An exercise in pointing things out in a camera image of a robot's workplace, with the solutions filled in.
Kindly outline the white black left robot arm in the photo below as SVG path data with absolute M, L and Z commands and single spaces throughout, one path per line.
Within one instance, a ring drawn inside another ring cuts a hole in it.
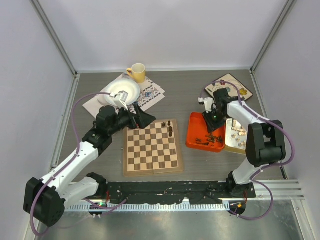
M 52 227 L 69 206 L 87 197 L 100 200 L 106 195 L 107 181 L 97 173 L 87 174 L 78 183 L 71 182 L 111 145 L 115 133 L 126 128 L 145 129 L 156 120 L 137 104 L 133 106 L 134 113 L 124 108 L 116 111 L 112 106 L 100 108 L 93 127 L 75 151 L 41 179 L 33 177 L 27 182 L 23 209 L 32 220 L 37 219 L 47 227 Z

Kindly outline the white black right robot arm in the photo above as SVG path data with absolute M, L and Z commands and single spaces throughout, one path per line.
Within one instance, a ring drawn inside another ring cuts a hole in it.
M 243 193 L 254 174 L 278 164 L 286 157 L 283 124 L 279 120 L 264 119 L 252 110 L 240 96 L 230 96 L 225 88 L 216 90 L 213 97 L 200 97 L 198 103 L 205 111 L 202 116 L 208 132 L 222 127 L 233 118 L 247 132 L 245 160 L 226 179 L 226 193 L 233 198 Z

